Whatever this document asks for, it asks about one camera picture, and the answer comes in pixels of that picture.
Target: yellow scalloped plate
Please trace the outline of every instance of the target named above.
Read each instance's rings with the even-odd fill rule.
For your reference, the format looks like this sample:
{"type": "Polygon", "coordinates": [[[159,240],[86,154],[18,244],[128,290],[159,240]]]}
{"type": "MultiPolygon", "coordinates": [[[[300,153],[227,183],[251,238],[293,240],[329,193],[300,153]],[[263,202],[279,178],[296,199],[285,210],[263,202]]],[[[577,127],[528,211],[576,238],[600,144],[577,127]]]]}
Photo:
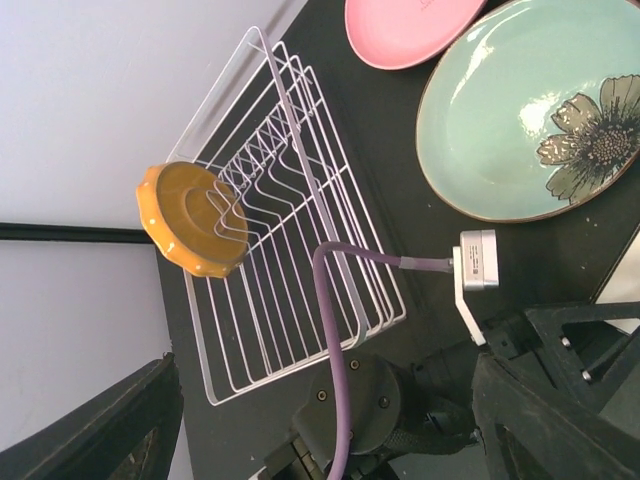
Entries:
{"type": "Polygon", "coordinates": [[[231,189],[210,171],[187,162],[151,167],[136,197],[142,226],[167,260],[192,275],[217,278],[242,262],[246,217],[231,189]]]}

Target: teal plate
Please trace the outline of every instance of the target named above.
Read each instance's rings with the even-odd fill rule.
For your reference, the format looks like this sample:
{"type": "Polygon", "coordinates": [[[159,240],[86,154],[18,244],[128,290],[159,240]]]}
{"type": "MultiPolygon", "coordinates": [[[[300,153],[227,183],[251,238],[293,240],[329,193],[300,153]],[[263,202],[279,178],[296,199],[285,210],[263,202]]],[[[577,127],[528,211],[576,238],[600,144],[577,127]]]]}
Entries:
{"type": "Polygon", "coordinates": [[[503,6],[444,55],[416,132],[427,181],[469,216],[525,222],[590,200],[640,151],[640,8],[503,6]]]}

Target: white wall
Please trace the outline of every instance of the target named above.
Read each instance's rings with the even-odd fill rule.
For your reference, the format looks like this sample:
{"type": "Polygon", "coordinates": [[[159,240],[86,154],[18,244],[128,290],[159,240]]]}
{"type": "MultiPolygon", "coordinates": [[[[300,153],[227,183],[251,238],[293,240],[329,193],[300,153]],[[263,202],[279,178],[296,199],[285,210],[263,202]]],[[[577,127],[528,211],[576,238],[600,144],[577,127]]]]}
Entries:
{"type": "Polygon", "coordinates": [[[171,350],[151,246],[0,241],[0,265],[0,450],[171,350]]]}
{"type": "Polygon", "coordinates": [[[305,1],[0,2],[0,221],[138,228],[135,187],[244,32],[305,1]]]}

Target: table surface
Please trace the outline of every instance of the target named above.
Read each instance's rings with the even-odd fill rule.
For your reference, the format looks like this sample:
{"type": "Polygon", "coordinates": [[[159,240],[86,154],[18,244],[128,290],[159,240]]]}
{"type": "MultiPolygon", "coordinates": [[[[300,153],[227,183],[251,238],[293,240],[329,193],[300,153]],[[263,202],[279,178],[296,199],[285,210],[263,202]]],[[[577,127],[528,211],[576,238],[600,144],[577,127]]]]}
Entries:
{"type": "MultiPolygon", "coordinates": [[[[502,3],[489,0],[483,13],[502,3]]],[[[493,225],[454,211],[424,181],[414,146],[418,103],[439,57],[399,72],[366,66],[349,47],[343,5],[342,0],[310,0],[284,40],[316,71],[385,251],[448,257],[461,231],[495,228],[502,286],[468,298],[477,318],[507,308],[594,300],[640,221],[640,164],[591,202],[555,218],[493,225]]],[[[640,248],[634,251],[638,257],[640,248]]],[[[630,263],[637,260],[626,261],[625,268],[630,263]]],[[[182,272],[161,255],[158,265],[194,477],[247,478],[284,439],[316,368],[212,407],[204,393],[182,272]]],[[[364,348],[407,364],[468,338],[450,278],[411,272],[398,278],[407,320],[364,348]]]]}

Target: white wire dish rack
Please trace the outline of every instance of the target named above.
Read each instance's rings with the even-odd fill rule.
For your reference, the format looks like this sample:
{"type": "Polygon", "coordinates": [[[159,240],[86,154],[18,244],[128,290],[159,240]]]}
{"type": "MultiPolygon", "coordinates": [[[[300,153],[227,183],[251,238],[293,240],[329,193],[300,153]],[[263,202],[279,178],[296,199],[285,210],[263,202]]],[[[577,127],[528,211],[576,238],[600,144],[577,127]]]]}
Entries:
{"type": "MultiPolygon", "coordinates": [[[[221,218],[239,203],[249,225],[247,255],[226,279],[184,272],[205,390],[218,405],[326,357],[311,270],[320,243],[382,248],[313,69],[282,42],[272,48],[256,27],[167,161],[186,159],[234,192],[226,205],[212,202],[221,218]],[[248,64],[255,67],[250,78],[206,129],[211,103],[248,64]],[[197,135],[203,141],[193,149],[197,135]],[[195,155],[185,153],[190,144],[195,155]]],[[[219,223],[216,232],[224,235],[226,227],[219,223]]],[[[327,267],[343,348],[405,317],[388,267],[342,254],[327,267]]]]}

